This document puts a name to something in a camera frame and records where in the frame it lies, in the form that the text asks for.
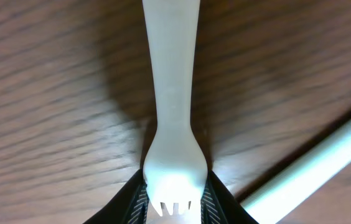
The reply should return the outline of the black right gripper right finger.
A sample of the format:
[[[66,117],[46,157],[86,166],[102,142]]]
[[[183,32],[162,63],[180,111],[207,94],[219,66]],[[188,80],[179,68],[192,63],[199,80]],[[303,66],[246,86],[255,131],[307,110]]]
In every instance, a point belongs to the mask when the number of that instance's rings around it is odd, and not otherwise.
[[[258,224],[213,171],[208,173],[200,210],[201,224]]]

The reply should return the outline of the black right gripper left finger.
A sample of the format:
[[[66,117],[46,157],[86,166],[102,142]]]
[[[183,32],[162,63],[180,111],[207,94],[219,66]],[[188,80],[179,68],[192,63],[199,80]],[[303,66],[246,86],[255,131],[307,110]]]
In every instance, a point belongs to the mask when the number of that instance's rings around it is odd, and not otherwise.
[[[149,197],[139,169],[119,192],[83,224],[146,224]]]

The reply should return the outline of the pale green plastic fork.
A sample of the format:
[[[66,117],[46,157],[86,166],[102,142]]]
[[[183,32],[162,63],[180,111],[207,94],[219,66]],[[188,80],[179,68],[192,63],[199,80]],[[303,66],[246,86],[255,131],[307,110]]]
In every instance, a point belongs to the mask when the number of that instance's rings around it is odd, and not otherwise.
[[[241,206],[258,223],[277,223],[351,163],[351,120],[287,166]]]

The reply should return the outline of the white plastic fork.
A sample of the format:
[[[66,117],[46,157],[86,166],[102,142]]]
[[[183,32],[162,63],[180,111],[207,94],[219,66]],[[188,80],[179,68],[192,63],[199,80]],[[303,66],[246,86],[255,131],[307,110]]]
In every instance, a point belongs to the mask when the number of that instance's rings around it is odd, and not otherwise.
[[[157,129],[143,165],[159,216],[174,205],[198,210],[208,174],[192,132],[191,96],[199,0],[143,0],[156,101]]]

